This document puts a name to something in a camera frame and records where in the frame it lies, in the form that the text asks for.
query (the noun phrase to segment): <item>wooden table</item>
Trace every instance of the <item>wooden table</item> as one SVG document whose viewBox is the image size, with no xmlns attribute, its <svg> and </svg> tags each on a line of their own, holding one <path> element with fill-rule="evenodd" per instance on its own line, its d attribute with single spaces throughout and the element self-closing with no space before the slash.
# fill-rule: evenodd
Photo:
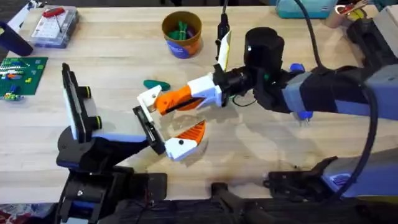
<svg viewBox="0 0 398 224">
<path fill-rule="evenodd" d="M 55 163 L 57 139 L 68 126 L 62 62 L 70 64 L 79 84 L 91 87 L 98 107 L 131 116 L 131 109 L 138 105 L 136 96 L 145 90 L 143 80 L 163 80 L 178 89 L 213 71 L 220 7 L 78 10 L 81 20 L 67 49 L 35 49 L 32 55 L 49 57 L 36 95 L 21 104 L 0 101 L 0 203 L 56 202 L 59 198 L 68 174 Z M 163 18 L 176 10 L 192 11 L 203 23 L 203 48 L 186 60 L 170 54 L 160 29 Z M 20 31 L 24 37 L 41 13 L 29 13 Z M 294 62 L 307 69 L 315 66 L 304 20 L 280 19 L 274 7 L 231 7 L 228 15 L 233 30 L 229 68 L 243 64 L 244 35 L 258 26 L 269 26 L 285 39 L 284 68 Z M 339 29 L 329 29 L 319 20 L 313 20 L 313 26 L 327 67 L 358 64 Z M 315 113 L 310 126 L 300 127 L 292 115 L 266 111 L 259 105 L 191 111 L 176 116 L 176 122 L 195 113 L 208 122 L 203 153 L 172 162 L 147 148 L 122 163 L 139 172 L 166 172 L 169 199 L 207 198 L 215 181 L 229 183 L 242 197 L 266 197 L 269 193 L 261 185 L 266 173 L 294 166 L 310 169 L 334 155 L 356 156 L 368 129 L 368 118 L 329 113 Z M 380 120 L 375 151 L 397 146 L 397 127 L 393 121 Z"/>
</svg>

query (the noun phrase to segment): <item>green marker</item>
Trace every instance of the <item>green marker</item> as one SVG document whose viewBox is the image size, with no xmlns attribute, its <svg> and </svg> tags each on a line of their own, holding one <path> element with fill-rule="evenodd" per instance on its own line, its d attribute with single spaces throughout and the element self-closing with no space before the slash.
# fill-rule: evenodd
<svg viewBox="0 0 398 224">
<path fill-rule="evenodd" d="M 144 86 L 149 90 L 157 85 L 160 85 L 162 87 L 162 91 L 168 91 L 170 90 L 170 84 L 167 82 L 161 82 L 157 80 L 145 80 L 144 81 Z"/>
</svg>

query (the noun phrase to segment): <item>black mounting bracket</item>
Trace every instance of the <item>black mounting bracket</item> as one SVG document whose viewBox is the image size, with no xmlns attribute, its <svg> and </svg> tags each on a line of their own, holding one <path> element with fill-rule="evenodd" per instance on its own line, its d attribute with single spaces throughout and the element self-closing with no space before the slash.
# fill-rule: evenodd
<svg viewBox="0 0 398 224">
<path fill-rule="evenodd" d="M 272 197 L 292 202 L 321 202 L 333 195 L 333 191 L 321 180 L 325 168 L 337 156 L 319 162 L 310 171 L 269 172 L 263 184 Z"/>
</svg>

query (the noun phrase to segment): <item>wire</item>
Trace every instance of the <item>wire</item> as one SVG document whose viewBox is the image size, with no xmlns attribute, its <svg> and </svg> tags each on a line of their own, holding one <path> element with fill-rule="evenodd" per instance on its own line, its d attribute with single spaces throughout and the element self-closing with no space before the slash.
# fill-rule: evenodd
<svg viewBox="0 0 398 224">
<path fill-rule="evenodd" d="M 224 0 L 223 14 L 224 14 L 224 13 L 225 13 L 225 11 L 226 11 L 226 7 L 227 7 L 227 5 L 228 5 L 228 0 Z"/>
<path fill-rule="evenodd" d="M 301 11 L 304 14 L 305 22 L 307 23 L 308 26 L 308 31 L 310 32 L 310 37 L 311 37 L 311 43 L 312 43 L 312 50 L 313 50 L 313 55 L 315 57 L 315 61 L 320 68 L 326 68 L 322 62 L 321 58 L 319 57 L 319 52 L 318 52 L 318 45 L 317 45 L 317 40 L 315 38 L 315 34 L 313 32 L 312 28 L 312 23 L 310 20 L 310 16 L 308 15 L 307 10 L 305 9 L 304 5 L 300 2 L 300 0 L 294 0 L 296 4 L 300 7 Z"/>
<path fill-rule="evenodd" d="M 246 105 L 240 105 L 239 103 L 237 103 L 237 102 L 235 101 L 236 97 L 237 97 L 237 95 L 234 95 L 234 96 L 232 97 L 232 103 L 234 103 L 236 106 L 240 106 L 240 107 L 247 107 L 247 106 L 250 106 L 250 105 L 252 105 L 253 103 L 257 102 L 257 100 L 254 100 L 253 102 L 248 103 L 248 104 L 246 104 Z"/>
<path fill-rule="evenodd" d="M 146 205 L 144 208 L 142 208 L 141 212 L 139 212 L 138 218 L 137 218 L 137 220 L 136 220 L 136 224 L 139 223 L 139 221 L 141 220 L 142 214 L 144 214 L 144 212 L 145 212 L 146 210 L 147 210 L 147 205 Z"/>
<path fill-rule="evenodd" d="M 377 98 L 373 90 L 370 89 L 370 87 L 368 87 L 365 83 L 357 81 L 355 78 L 349 76 L 344 76 L 343 78 L 349 79 L 350 82 L 355 82 L 355 84 L 359 85 L 359 87 L 362 89 L 363 95 L 368 99 L 370 107 L 369 131 L 361 158 L 359 159 L 358 164 L 355 167 L 355 170 L 352 172 L 351 177 L 346 181 L 346 183 L 342 187 L 340 187 L 340 189 L 337 192 L 335 192 L 326 201 L 326 204 L 340 199 L 340 197 L 344 194 L 344 192 L 346 192 L 357 181 L 359 175 L 361 175 L 363 169 L 365 168 L 366 163 L 368 163 L 372 147 L 374 144 L 374 139 L 376 138 L 376 133 L 377 133 L 379 112 L 377 108 Z"/>
<path fill-rule="evenodd" d="M 300 0 L 294 0 L 297 5 L 300 7 L 304 14 L 305 21 L 307 22 L 308 30 L 311 36 L 311 41 L 312 41 L 312 48 L 313 48 L 313 54 L 315 56 L 315 61 L 317 62 L 318 67 L 327 69 L 320 60 L 319 53 L 318 53 L 318 46 L 317 46 L 317 40 L 315 39 L 315 34 L 313 32 L 310 16 L 308 15 L 307 10 L 305 9 L 304 5 L 300 2 Z M 351 174 L 351 177 L 347 180 L 347 182 L 340 187 L 340 189 L 335 192 L 327 201 L 326 203 L 331 203 L 335 200 L 340 199 L 340 197 L 356 182 L 358 179 L 359 175 L 361 175 L 366 163 L 369 160 L 372 147 L 374 144 L 374 139 L 376 138 L 376 132 L 377 132 L 377 119 L 379 117 L 378 113 L 378 107 L 377 107 L 377 98 L 370 87 L 368 87 L 364 82 L 361 82 L 353 77 L 349 76 L 336 76 L 338 78 L 345 78 L 351 83 L 354 83 L 355 85 L 359 85 L 359 87 L 362 89 L 363 95 L 368 99 L 369 107 L 370 107 L 370 121 L 369 121 L 369 131 L 368 131 L 368 137 L 366 139 L 365 147 L 363 149 L 361 158 L 359 159 L 358 164 L 356 165 L 354 171 Z"/>
</svg>

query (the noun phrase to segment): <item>plastic storage box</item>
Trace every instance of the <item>plastic storage box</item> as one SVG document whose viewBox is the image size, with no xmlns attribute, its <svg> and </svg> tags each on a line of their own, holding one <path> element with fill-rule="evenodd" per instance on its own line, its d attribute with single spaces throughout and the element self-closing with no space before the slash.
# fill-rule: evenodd
<svg viewBox="0 0 398 224">
<path fill-rule="evenodd" d="M 338 0 L 300 0 L 310 18 L 326 18 Z M 304 14 L 294 0 L 278 0 L 276 11 L 281 18 L 304 18 Z"/>
<path fill-rule="evenodd" d="M 79 21 L 76 7 L 73 6 L 45 6 L 44 10 L 62 7 L 65 12 L 56 17 L 41 17 L 37 26 L 29 36 L 29 42 L 35 47 L 61 48 L 67 47 L 70 37 Z"/>
</svg>

